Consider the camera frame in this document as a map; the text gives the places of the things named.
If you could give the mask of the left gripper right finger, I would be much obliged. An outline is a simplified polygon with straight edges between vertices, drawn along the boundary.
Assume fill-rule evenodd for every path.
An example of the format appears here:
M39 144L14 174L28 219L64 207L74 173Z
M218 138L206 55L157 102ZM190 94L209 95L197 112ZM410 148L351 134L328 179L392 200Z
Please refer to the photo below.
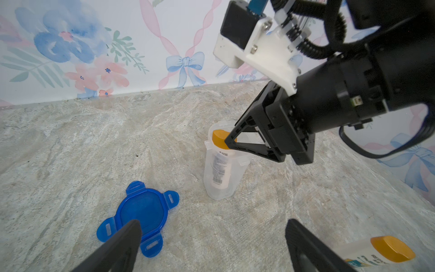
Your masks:
M353 272L354 269L298 220L290 219L285 239L296 272Z

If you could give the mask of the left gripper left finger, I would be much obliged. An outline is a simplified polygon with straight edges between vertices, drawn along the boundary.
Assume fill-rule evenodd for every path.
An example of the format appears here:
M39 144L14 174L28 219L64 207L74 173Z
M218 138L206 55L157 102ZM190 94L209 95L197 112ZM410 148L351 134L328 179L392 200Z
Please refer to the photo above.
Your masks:
M139 221L132 220L73 271L131 272L137 258L141 237Z

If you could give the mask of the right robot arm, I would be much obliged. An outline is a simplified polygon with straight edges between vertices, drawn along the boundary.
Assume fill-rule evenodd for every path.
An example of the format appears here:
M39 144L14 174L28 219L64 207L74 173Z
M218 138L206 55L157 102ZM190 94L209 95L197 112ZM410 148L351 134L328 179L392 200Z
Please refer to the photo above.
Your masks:
M231 68L248 64L269 78L225 139L232 150L298 165L314 158L315 135L339 129L342 141L371 159L344 127L362 129L376 116L416 104L428 108L416 146L435 132L435 4L348 1L357 29L374 33L347 43L341 1L231 1L214 55Z

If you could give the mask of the clear plastic container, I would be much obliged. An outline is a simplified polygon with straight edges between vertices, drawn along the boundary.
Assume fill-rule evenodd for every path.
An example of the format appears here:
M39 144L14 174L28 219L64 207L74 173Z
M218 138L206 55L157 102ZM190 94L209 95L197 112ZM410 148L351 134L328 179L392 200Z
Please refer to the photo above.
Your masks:
M206 161L203 183L209 197L221 200L231 197L236 191L252 154L223 148L225 139L236 121L219 121L209 128L206 146Z

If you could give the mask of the blue container lid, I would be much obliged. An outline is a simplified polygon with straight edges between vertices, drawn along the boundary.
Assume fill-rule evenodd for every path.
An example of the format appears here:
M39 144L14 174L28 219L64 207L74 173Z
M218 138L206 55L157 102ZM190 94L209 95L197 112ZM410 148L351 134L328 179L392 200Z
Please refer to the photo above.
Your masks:
M124 225L132 220L140 224L140 250L147 258L157 256L163 248L163 229L168 213L180 201L176 191L164 193L147 188L141 181L134 181L126 189L126 197L120 203L115 216L106 219L97 229L101 242L108 241Z

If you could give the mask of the white bottle orange cap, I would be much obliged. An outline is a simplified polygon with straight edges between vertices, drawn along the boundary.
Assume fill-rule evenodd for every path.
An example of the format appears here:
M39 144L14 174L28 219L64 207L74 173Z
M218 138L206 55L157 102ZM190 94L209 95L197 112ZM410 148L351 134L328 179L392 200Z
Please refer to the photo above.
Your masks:
M354 241L334 248L333 252L353 268L399 264L416 257L407 244L393 236Z
M226 189L229 186L231 178L232 158L235 156L235 151L230 150L224 140L230 133L219 129L212 133L212 142L217 147L217 153L213 157L212 185L218 189Z

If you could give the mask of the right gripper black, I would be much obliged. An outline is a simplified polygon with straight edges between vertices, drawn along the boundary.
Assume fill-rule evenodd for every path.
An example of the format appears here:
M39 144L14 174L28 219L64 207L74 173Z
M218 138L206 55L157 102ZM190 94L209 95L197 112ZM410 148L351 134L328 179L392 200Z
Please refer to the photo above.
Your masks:
M264 143L254 143L255 134ZM256 155L273 162L282 163L290 156L297 165L314 161L315 135L302 125L286 91L269 81L260 94L240 117L234 131L224 140L231 150Z

